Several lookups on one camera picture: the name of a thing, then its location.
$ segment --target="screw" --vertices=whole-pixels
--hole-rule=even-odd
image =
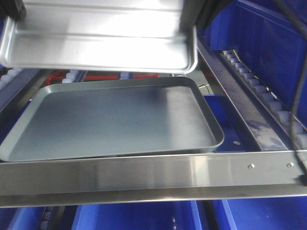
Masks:
[[[250,164],[250,165],[248,165],[248,168],[249,169],[253,169],[253,168],[255,168],[255,165],[254,164]]]
[[[293,166],[294,166],[294,164],[293,164],[292,162],[287,163],[287,167],[288,167],[288,168],[292,168]]]
[[[234,140],[232,143],[234,143],[235,145],[241,145],[241,143],[236,140]]]

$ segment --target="white roller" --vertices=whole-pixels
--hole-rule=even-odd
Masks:
[[[232,58],[232,59],[230,59],[230,63],[231,63],[231,65],[235,65],[236,63],[239,63],[239,60],[238,60],[238,58]]]
[[[249,79],[249,80],[247,80],[247,83],[248,83],[250,86],[257,86],[257,85],[260,85],[260,82],[259,82],[259,80],[257,80],[257,79]]]
[[[269,103],[269,102],[273,102],[275,101],[275,98],[273,97],[273,95],[269,92],[265,92],[260,94],[260,98],[263,100],[263,102],[265,103]]]
[[[2,90],[5,87],[6,83],[3,81],[0,81],[0,90]]]
[[[230,61],[230,59],[235,58],[235,55],[227,54],[226,57],[227,57],[227,60]]]
[[[19,74],[19,71],[15,69],[10,69],[7,73],[7,75],[11,75],[12,77],[16,77]]]
[[[238,68],[238,71],[239,71],[240,73],[248,73],[248,69],[245,68],[245,67]]]
[[[2,75],[1,76],[1,81],[4,83],[9,83],[13,79],[12,76],[10,75]]]
[[[268,107],[272,112],[281,111],[283,109],[282,104],[278,101],[269,102]]]
[[[67,73],[66,74],[66,79],[71,79],[71,80],[76,80],[77,74],[75,73]]]
[[[244,67],[243,63],[239,62],[239,63],[235,63],[235,68],[238,70],[239,68]]]
[[[75,74],[78,74],[78,70],[76,70],[76,69],[71,69],[70,71],[69,71],[69,73],[75,73]]]
[[[226,56],[227,54],[231,54],[231,51],[230,50],[224,50],[223,54],[224,54],[224,56]]]
[[[289,111],[277,111],[276,112],[278,120],[280,120],[282,123],[286,123],[290,121],[290,112]]]
[[[260,94],[260,93],[265,93],[265,92],[267,91],[267,89],[266,89],[265,86],[263,86],[263,85],[256,85],[256,86],[254,86],[254,87],[253,87],[253,90],[254,90],[256,93],[258,93],[258,94]]]
[[[64,78],[62,83],[73,83],[73,80],[72,79]]]
[[[254,79],[254,74],[252,74],[252,73],[242,73],[241,76],[242,76],[242,78],[244,78],[245,80]]]

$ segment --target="silver tray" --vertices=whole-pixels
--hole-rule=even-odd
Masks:
[[[185,77],[42,88],[0,146],[3,161],[213,151],[224,134]]]
[[[197,63],[195,30],[182,33],[183,0],[24,0],[7,19],[6,67],[187,73]]]

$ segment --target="stainless steel surface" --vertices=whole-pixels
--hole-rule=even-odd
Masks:
[[[216,51],[210,50],[201,42],[198,42],[198,50],[224,89],[229,102],[236,108],[238,116],[244,121],[252,139],[258,143],[260,150],[286,150],[284,142],[234,79],[232,72],[221,62]]]
[[[24,0],[0,48],[7,67],[184,73],[197,63],[195,30],[182,33],[182,0]]]
[[[306,195],[294,160],[271,151],[2,163],[0,205]]]
[[[224,135],[185,77],[42,88],[0,146],[3,161],[204,153]]]

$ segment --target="gray tray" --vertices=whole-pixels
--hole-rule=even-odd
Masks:
[[[6,67],[185,73],[197,63],[195,30],[179,30],[183,0],[24,0],[8,18]]]
[[[0,146],[3,161],[213,151],[224,134],[185,77],[42,88]]]

